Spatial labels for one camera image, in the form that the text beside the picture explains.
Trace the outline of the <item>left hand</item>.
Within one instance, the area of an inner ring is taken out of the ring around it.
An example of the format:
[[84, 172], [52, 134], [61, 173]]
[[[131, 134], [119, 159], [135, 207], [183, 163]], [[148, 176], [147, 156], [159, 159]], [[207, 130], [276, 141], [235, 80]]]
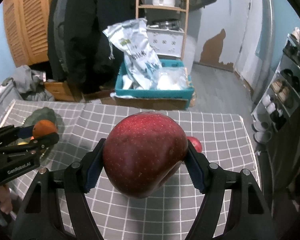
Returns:
[[10, 189], [7, 185], [0, 186], [0, 210], [5, 214], [10, 214], [13, 209]]

